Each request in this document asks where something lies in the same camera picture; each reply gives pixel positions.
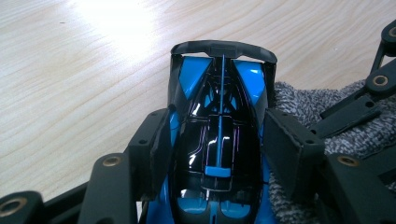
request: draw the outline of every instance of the wooden table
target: wooden table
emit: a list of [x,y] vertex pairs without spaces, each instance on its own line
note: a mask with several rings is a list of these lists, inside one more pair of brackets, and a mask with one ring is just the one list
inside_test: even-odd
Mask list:
[[339,89],[368,76],[396,1],[0,2],[0,197],[47,201],[121,152],[166,107],[169,50],[242,41],[278,58],[277,81]]

